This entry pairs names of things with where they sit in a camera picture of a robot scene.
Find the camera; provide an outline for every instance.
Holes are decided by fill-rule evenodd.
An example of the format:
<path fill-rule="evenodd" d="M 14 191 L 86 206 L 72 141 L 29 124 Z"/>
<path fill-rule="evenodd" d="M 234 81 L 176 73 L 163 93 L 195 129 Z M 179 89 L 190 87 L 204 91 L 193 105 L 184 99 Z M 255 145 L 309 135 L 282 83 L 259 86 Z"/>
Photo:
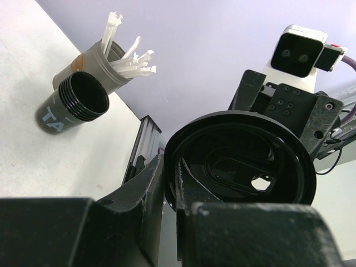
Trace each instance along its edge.
<path fill-rule="evenodd" d="M 321 54 L 326 34 L 299 26 L 289 26 L 280 37 L 271 59 L 272 68 L 304 78 Z"/>
<path fill-rule="evenodd" d="M 321 31 L 290 25 L 282 33 L 263 73 L 266 82 L 287 83 L 313 93 L 317 69 L 328 35 Z"/>

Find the white table surface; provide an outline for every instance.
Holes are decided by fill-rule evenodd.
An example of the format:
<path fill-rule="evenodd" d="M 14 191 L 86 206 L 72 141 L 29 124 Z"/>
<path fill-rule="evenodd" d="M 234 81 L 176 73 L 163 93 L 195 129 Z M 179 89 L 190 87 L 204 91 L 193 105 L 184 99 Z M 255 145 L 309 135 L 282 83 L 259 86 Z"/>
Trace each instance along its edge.
<path fill-rule="evenodd" d="M 34 0 L 2 1 L 0 11 L 0 197 L 97 200 L 116 190 L 140 121 L 112 94 L 100 118 L 59 135 L 43 132 L 35 111 L 79 51 Z"/>

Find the screw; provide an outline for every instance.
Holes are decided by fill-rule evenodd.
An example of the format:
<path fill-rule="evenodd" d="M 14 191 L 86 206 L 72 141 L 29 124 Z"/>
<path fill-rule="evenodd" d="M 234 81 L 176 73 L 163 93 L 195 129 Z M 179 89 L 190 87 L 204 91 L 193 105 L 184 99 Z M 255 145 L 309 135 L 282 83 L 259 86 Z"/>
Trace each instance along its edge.
<path fill-rule="evenodd" d="M 332 110 L 332 109 L 334 108 L 334 105 L 333 105 L 332 103 L 327 103 L 327 104 L 325 105 L 325 108 L 326 108 L 327 110 Z"/>

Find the orange label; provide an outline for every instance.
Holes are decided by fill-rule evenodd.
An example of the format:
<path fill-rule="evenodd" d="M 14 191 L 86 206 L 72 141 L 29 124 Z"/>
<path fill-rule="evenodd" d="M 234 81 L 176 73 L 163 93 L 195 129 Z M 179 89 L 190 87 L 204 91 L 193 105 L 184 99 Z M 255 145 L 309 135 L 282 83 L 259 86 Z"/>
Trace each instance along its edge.
<path fill-rule="evenodd" d="M 72 71 L 83 71 L 84 70 L 84 54 L 80 54 L 73 60 L 71 64 Z"/>

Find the black metal bracket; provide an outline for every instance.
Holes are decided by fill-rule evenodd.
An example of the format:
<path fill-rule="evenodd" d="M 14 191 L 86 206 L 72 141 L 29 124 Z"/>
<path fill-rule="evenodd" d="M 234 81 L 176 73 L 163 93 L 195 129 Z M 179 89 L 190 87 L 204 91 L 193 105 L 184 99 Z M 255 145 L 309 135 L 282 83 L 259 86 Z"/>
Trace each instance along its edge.
<path fill-rule="evenodd" d="M 0 200 L 0 266 L 157 266 L 163 164 L 156 156 L 98 202 Z"/>
<path fill-rule="evenodd" d="M 257 112 L 283 124 L 314 159 L 335 125 L 343 103 L 324 93 L 313 94 L 286 84 L 277 85 L 270 97 L 263 92 L 265 78 L 262 73 L 246 70 L 229 110 Z"/>

